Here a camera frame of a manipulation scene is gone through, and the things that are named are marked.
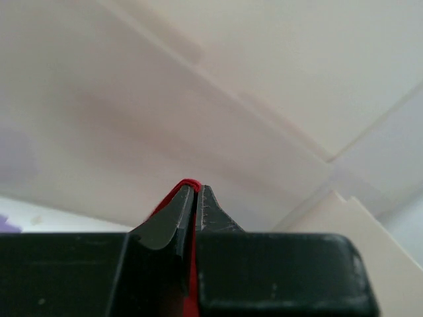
black surface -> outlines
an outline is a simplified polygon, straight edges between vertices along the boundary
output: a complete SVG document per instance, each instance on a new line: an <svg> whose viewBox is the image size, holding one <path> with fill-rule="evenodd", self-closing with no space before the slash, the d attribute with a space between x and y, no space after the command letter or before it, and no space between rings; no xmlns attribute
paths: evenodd
<svg viewBox="0 0 423 317"><path fill-rule="evenodd" d="M0 235L1 317L104 317L128 235Z"/></svg>
<svg viewBox="0 0 423 317"><path fill-rule="evenodd" d="M203 233L202 317L378 316L355 248L334 234Z"/></svg>

black object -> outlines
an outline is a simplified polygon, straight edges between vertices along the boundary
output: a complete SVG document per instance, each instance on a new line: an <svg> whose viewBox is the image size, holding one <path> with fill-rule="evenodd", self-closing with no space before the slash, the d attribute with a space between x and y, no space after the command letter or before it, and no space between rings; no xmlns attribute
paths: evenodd
<svg viewBox="0 0 423 317"><path fill-rule="evenodd" d="M346 238L246 233L183 186L129 233L1 234L0 317L182 316L194 227L202 317L379 315Z"/></svg>

white ceiling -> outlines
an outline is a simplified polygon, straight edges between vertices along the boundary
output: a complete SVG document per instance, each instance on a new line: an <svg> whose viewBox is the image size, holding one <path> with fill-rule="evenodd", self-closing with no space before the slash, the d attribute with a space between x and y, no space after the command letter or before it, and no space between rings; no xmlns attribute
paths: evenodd
<svg viewBox="0 0 423 317"><path fill-rule="evenodd" d="M201 47L198 67L263 100L325 159L423 79L419 0L134 1Z"/></svg>
<svg viewBox="0 0 423 317"><path fill-rule="evenodd" d="M417 90L335 161L391 201L403 203L423 186L423 89Z"/></svg>
<svg viewBox="0 0 423 317"><path fill-rule="evenodd" d="M330 174L119 8L0 12L2 194L135 226L190 177L246 229L270 230Z"/></svg>

purple object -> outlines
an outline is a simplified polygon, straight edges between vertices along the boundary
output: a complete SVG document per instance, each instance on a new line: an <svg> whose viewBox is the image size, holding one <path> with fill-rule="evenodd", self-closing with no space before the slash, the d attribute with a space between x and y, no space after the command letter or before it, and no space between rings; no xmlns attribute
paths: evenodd
<svg viewBox="0 0 423 317"><path fill-rule="evenodd" d="M7 218L0 215L0 232L19 233L22 230L19 227L6 223Z"/></svg>
<svg viewBox="0 0 423 317"><path fill-rule="evenodd" d="M24 182L36 173L30 139L23 133L1 126L0 183Z"/></svg>

beige surface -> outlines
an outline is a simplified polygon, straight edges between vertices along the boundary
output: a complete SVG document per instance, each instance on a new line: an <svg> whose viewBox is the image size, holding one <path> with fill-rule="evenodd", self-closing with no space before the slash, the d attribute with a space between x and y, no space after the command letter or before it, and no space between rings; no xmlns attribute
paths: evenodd
<svg viewBox="0 0 423 317"><path fill-rule="evenodd" d="M418 0L132 1L198 44L199 67L265 101L328 157L423 80Z"/></svg>
<svg viewBox="0 0 423 317"><path fill-rule="evenodd" d="M357 246L383 317L421 316L423 271L356 199L331 193L290 232L332 232Z"/></svg>

